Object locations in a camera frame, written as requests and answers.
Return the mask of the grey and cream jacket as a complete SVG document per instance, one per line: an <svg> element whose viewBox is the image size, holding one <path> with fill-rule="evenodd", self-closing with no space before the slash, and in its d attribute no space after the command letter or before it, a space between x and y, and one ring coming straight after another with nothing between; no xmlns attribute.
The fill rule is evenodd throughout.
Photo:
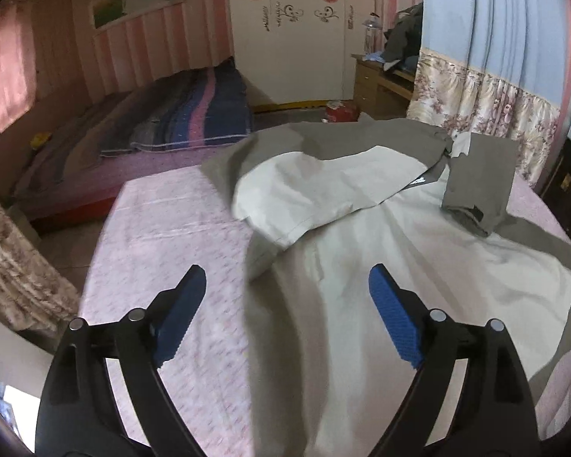
<svg viewBox="0 0 571 457"><path fill-rule="evenodd" d="M245 259L259 456L362 456L413 381L368 286L454 320L502 320L541 436L571 416L571 244L509 215L516 141L396 119L285 124L202 170L252 228Z"/></svg>

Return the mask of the dark clothes pile on desk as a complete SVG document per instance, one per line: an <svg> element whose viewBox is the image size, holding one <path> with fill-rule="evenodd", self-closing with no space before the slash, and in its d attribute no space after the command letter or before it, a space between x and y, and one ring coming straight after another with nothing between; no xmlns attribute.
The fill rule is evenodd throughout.
<svg viewBox="0 0 571 457"><path fill-rule="evenodd" d="M410 57L419 57L422 41L424 3L401 10L394 26L384 32L386 44L381 59L384 71L390 70Z"/></svg>

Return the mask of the pink floral bed sheet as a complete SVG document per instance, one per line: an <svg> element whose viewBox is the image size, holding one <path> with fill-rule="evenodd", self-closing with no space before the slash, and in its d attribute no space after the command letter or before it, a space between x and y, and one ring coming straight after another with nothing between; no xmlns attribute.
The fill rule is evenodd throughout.
<svg viewBox="0 0 571 457"><path fill-rule="evenodd" d="M250 280L252 231L199 169L136 179L104 227L82 316L118 320L200 265L206 295L159 373L202 449L365 456L413 379L371 299L372 266L457 321L502 320L528 376L556 353L571 310L571 267L471 234L442 211L444 193L410 189L313 230Z"/></svg>

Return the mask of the floral beige curtain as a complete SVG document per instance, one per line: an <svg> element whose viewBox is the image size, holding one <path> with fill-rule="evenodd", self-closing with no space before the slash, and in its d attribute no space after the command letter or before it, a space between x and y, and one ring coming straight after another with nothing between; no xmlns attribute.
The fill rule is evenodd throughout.
<svg viewBox="0 0 571 457"><path fill-rule="evenodd" d="M407 116L452 136L470 131L516 141L517 173L535 187L555 141L560 108L504 78L423 48Z"/></svg>

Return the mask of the striped blue pink blanket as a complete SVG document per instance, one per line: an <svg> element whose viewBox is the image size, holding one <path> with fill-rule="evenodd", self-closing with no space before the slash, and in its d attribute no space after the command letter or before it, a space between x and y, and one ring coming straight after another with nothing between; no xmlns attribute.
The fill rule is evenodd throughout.
<svg viewBox="0 0 571 457"><path fill-rule="evenodd" d="M115 93L57 128L17 182L44 203L197 163L247 137L252 113L233 59Z"/></svg>

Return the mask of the wooden desk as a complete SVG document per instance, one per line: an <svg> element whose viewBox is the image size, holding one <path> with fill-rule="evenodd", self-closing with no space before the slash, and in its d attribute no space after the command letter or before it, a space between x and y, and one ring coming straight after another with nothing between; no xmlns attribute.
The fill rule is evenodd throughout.
<svg viewBox="0 0 571 457"><path fill-rule="evenodd" d="M376 120L405 117L413 98L415 77L398 67L384 71L381 63L364 61L361 55L352 57L356 59L352 101L359 111Z"/></svg>

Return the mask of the red box on floor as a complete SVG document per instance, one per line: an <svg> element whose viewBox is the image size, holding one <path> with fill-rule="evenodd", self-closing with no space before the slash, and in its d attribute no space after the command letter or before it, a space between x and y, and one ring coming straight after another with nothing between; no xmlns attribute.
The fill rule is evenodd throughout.
<svg viewBox="0 0 571 457"><path fill-rule="evenodd" d="M352 100L332 100L325 107L327 123L357 122L359 116L360 109Z"/></svg>

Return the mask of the white wardrobe with decals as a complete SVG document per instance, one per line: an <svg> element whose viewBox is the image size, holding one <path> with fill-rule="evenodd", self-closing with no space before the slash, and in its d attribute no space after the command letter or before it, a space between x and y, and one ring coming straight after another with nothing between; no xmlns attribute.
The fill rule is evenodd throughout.
<svg viewBox="0 0 571 457"><path fill-rule="evenodd" d="M234 57L256 107L349 99L374 0L230 0Z"/></svg>

